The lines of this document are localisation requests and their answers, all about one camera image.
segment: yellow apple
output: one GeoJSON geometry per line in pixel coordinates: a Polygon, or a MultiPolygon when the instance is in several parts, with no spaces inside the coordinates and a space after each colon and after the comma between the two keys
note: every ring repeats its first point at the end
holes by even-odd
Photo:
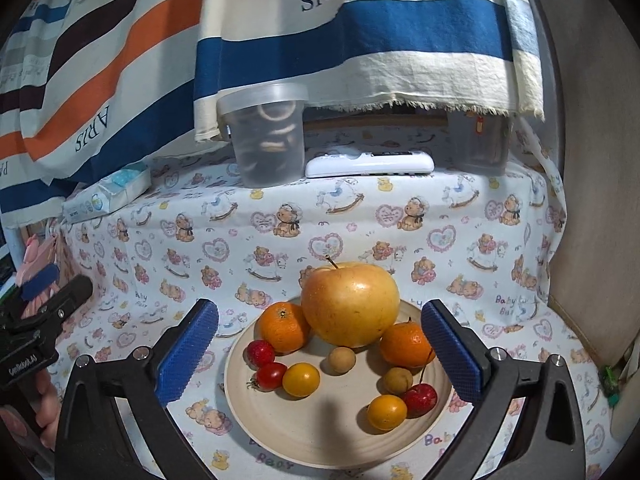
{"type": "Polygon", "coordinates": [[[385,269],[359,262],[320,267],[306,279],[300,305],[314,332],[336,346],[373,343],[396,322],[398,286],[385,269]]]}

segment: fringed edge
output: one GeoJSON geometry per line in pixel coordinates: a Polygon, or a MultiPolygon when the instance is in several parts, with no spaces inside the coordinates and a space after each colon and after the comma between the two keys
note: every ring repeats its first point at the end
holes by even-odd
{"type": "MultiPolygon", "coordinates": [[[[415,108],[422,108],[423,110],[445,110],[447,112],[473,112],[481,115],[500,115],[500,116],[513,116],[515,114],[514,110],[507,110],[505,108],[495,108],[491,106],[479,106],[477,104],[446,104],[446,103],[437,103],[437,102],[423,102],[423,101],[412,101],[409,99],[402,98],[389,98],[382,101],[376,101],[374,103],[365,103],[365,104],[357,104],[357,105],[344,105],[344,104],[335,104],[328,106],[321,106],[319,108],[325,108],[327,110],[336,110],[338,112],[370,112],[372,110],[380,110],[388,105],[409,105],[415,108]]],[[[521,109],[518,110],[519,114],[522,115],[533,115],[537,118],[544,120],[545,113],[541,108],[532,108],[532,109],[521,109]]],[[[196,142],[206,142],[207,140],[220,140],[220,130],[216,128],[211,128],[204,132],[199,132],[195,134],[196,142]]]]}

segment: blanket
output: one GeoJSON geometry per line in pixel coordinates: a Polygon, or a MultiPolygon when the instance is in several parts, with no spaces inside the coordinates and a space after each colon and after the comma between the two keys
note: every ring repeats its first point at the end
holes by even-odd
{"type": "Polygon", "coordinates": [[[537,48],[527,0],[33,0],[0,50],[1,221],[217,149],[219,95],[271,80],[322,107],[541,114],[537,48]]]}
{"type": "Polygon", "coordinates": [[[276,80],[339,110],[543,114],[528,0],[203,0],[196,138],[219,134],[221,95],[276,80]]]}

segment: apple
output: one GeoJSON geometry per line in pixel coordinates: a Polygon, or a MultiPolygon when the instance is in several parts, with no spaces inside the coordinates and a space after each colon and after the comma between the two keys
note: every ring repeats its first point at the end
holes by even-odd
{"type": "Polygon", "coordinates": [[[381,267],[332,262],[306,279],[300,306],[320,338],[336,346],[359,348],[379,339],[396,322],[400,293],[381,267]]]}
{"type": "Polygon", "coordinates": [[[429,413],[438,403],[438,394],[430,384],[420,383],[409,388],[402,400],[411,416],[423,416],[429,413]]]}

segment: orange stripe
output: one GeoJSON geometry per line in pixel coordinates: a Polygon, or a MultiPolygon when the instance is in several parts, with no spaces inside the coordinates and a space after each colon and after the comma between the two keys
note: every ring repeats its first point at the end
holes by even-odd
{"type": "Polygon", "coordinates": [[[0,160],[26,151],[20,132],[11,132],[0,137],[0,160]]]}
{"type": "Polygon", "coordinates": [[[115,59],[76,90],[35,137],[24,139],[31,158],[49,155],[91,120],[114,95],[120,73],[158,43],[197,25],[201,6],[202,0],[165,0],[137,20],[115,59]]]}

